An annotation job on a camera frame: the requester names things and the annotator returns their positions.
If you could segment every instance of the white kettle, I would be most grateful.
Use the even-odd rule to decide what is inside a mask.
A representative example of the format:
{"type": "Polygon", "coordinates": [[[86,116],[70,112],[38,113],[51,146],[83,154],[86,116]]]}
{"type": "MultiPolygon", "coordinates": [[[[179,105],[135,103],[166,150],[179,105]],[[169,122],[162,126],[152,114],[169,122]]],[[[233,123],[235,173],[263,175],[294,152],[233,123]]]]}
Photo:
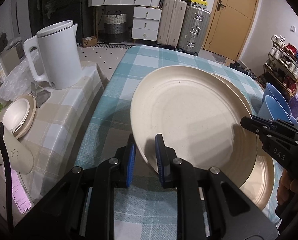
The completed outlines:
{"type": "Polygon", "coordinates": [[[73,21],[50,25],[24,42],[24,52],[34,80],[46,81],[54,89],[65,89],[76,84],[82,77],[82,68],[76,45],[77,24],[73,21]],[[31,49],[39,50],[44,73],[38,75],[31,49]]]}

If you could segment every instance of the tan plate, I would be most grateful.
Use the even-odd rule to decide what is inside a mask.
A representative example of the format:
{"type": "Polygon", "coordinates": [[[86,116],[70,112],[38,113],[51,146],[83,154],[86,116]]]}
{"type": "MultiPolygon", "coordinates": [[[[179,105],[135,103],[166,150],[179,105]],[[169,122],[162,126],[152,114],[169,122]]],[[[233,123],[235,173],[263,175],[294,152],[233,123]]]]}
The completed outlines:
{"type": "Polygon", "coordinates": [[[158,133],[178,157],[202,169],[217,166],[238,187],[254,168],[257,138],[240,125],[248,109],[205,71],[168,66],[149,73],[134,92],[130,116],[139,152],[155,171],[158,133]]]}
{"type": "MultiPolygon", "coordinates": [[[[243,93],[227,79],[213,74],[215,77],[222,80],[228,85],[248,108],[249,113],[252,114],[251,107],[248,100],[243,93]]],[[[272,158],[262,149],[262,142],[257,136],[257,158],[253,171],[251,172],[247,181],[241,186],[241,190],[247,197],[260,209],[263,210],[267,205],[275,180],[275,170],[272,158]]]]}
{"type": "Polygon", "coordinates": [[[18,97],[18,99],[19,98],[26,98],[29,101],[30,109],[29,109],[28,116],[27,116],[26,120],[24,121],[24,123],[21,125],[19,130],[17,130],[15,133],[13,133],[13,135],[15,136],[16,139],[23,137],[29,131],[29,129],[32,126],[32,123],[34,120],[34,115],[36,112],[36,100],[32,96],[23,95],[23,96],[18,97]]]}
{"type": "Polygon", "coordinates": [[[237,88],[233,83],[231,83],[227,79],[223,78],[222,76],[218,76],[217,74],[212,74],[212,75],[215,76],[216,78],[219,78],[222,82],[224,82],[227,86],[229,86],[237,94],[237,96],[239,96],[239,98],[241,99],[241,101],[243,101],[243,103],[247,107],[249,113],[252,114],[250,104],[249,104],[247,98],[239,90],[239,88],[237,88]]]}

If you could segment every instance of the black cable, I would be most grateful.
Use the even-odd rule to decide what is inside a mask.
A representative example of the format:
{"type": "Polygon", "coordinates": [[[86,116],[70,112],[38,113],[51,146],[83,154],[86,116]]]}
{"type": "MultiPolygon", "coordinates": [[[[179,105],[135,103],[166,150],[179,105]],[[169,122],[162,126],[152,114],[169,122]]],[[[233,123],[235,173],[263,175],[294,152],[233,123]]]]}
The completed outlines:
{"type": "Polygon", "coordinates": [[[12,213],[12,176],[11,176],[11,165],[7,154],[7,148],[3,141],[3,137],[0,134],[0,150],[3,158],[5,168],[5,185],[6,185],[6,206],[7,206],[7,226],[10,233],[13,233],[13,213],[12,213]]]}
{"type": "Polygon", "coordinates": [[[101,17],[100,17],[100,20],[99,20],[98,26],[99,26],[99,24],[100,24],[100,22],[101,22],[101,19],[102,19],[103,13],[104,13],[104,9],[102,9],[102,14],[101,14],[101,17]]]}

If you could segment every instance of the drawer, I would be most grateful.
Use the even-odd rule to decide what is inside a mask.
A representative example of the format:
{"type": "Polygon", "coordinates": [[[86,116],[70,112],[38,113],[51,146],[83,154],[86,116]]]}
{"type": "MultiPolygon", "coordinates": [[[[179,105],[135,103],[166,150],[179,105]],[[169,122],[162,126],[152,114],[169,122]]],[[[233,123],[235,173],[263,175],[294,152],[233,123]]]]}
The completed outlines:
{"type": "Polygon", "coordinates": [[[148,41],[157,40],[158,31],[132,28],[132,38],[148,41]]]}
{"type": "Polygon", "coordinates": [[[161,9],[136,6],[134,8],[133,17],[160,21],[161,9]]]}
{"type": "Polygon", "coordinates": [[[89,6],[99,6],[99,5],[115,5],[120,4],[121,0],[89,0],[89,6]]]}
{"type": "Polygon", "coordinates": [[[151,0],[151,5],[152,7],[159,7],[159,3],[160,3],[160,0],[151,0]]]}
{"type": "Polygon", "coordinates": [[[159,21],[151,19],[133,18],[133,28],[157,31],[159,29],[159,21]]]}
{"type": "Polygon", "coordinates": [[[121,0],[121,4],[150,6],[151,0],[121,0]]]}

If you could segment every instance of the silver suitcase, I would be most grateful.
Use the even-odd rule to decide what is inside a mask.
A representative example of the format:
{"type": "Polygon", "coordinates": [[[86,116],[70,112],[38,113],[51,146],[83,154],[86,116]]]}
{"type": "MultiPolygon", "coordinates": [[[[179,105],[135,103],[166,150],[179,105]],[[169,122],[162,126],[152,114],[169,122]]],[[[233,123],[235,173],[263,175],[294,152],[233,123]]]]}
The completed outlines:
{"type": "Polygon", "coordinates": [[[159,23],[157,43],[176,47],[187,3],[180,0],[164,0],[159,23]]]}
{"type": "Polygon", "coordinates": [[[178,42],[178,51],[185,51],[198,56],[206,36],[209,21],[209,11],[188,5],[178,42]]]}

